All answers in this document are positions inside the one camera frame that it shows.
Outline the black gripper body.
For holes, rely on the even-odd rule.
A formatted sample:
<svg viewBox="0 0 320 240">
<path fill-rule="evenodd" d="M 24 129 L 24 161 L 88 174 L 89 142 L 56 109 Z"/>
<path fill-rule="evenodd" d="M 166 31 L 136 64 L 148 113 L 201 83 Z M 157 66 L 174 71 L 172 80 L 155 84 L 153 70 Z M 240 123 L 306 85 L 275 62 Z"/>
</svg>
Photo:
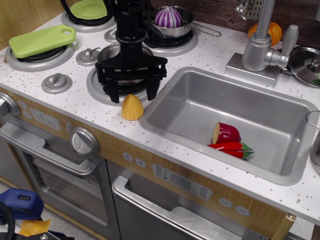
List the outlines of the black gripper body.
<svg viewBox="0 0 320 240">
<path fill-rule="evenodd" d="M 164 57 L 153 55 L 152 51 L 139 43 L 119 43 L 120 52 L 115 57 L 98 60 L 95 64 L 97 76 L 104 86 L 107 79 L 147 81 L 150 77 L 159 76 L 160 80 L 167 76 Z"/>
</svg>

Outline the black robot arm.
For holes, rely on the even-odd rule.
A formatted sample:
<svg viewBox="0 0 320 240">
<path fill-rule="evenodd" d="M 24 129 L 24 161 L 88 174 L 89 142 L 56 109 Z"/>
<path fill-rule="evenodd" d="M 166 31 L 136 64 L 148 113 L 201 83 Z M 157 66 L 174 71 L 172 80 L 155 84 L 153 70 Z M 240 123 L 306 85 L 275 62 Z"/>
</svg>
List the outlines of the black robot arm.
<svg viewBox="0 0 320 240">
<path fill-rule="evenodd" d="M 160 81 L 167 76 L 168 62 L 164 57 L 143 52 L 147 28 L 155 17 L 154 8 L 149 0 L 112 0 L 110 5 L 116 20 L 115 37 L 120 51 L 116 56 L 96 63 L 98 80 L 114 103 L 119 103 L 119 81 L 144 80 L 147 98 L 153 100 Z"/>
</svg>

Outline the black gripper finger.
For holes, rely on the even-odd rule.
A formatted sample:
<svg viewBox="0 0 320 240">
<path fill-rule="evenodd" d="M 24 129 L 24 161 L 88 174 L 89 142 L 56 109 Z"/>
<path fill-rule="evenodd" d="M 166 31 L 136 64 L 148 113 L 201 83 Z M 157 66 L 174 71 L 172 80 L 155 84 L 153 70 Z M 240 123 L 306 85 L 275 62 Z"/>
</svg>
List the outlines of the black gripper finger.
<svg viewBox="0 0 320 240">
<path fill-rule="evenodd" d="M 104 89 L 108 93 L 110 100 L 113 103 L 118 104 L 120 102 L 119 100 L 119 89 L 118 89 L 118 81 L 115 79 L 107 79 L 105 81 L 105 87 Z"/>
<path fill-rule="evenodd" d="M 146 80 L 146 93 L 149 101 L 153 100 L 157 96 L 160 80 L 159 76 L 149 77 Z"/>
</svg>

